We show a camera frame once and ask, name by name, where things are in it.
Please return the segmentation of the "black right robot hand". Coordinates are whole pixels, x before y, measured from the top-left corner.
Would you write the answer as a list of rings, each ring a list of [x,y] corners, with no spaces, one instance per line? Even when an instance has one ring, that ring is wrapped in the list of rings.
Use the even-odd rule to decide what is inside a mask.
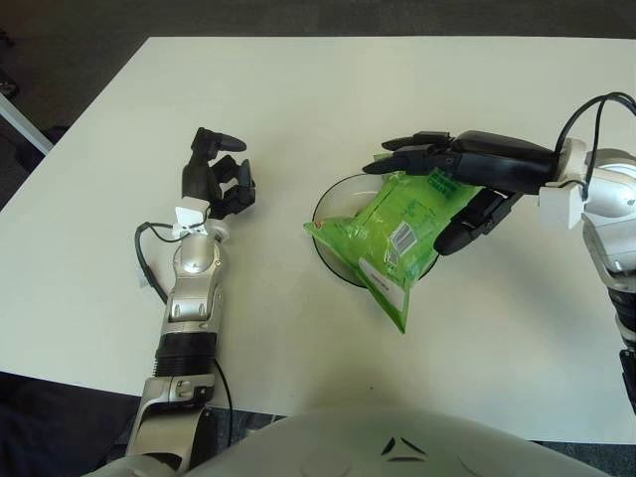
[[[386,141],[386,159],[363,168],[367,174],[404,172],[425,176],[439,171],[480,191],[456,213],[434,242],[441,255],[451,255],[490,233],[525,195],[536,195],[556,176],[557,155],[543,146],[480,131],[456,137],[448,132],[420,131]]]

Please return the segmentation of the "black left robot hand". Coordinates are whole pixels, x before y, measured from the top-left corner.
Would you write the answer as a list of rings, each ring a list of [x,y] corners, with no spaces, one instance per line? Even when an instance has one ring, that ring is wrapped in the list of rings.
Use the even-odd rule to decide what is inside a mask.
[[[236,215],[255,203],[255,182],[247,159],[240,164],[230,152],[244,152],[246,144],[233,136],[199,127],[191,158],[182,171],[182,197],[208,204],[211,219]]]

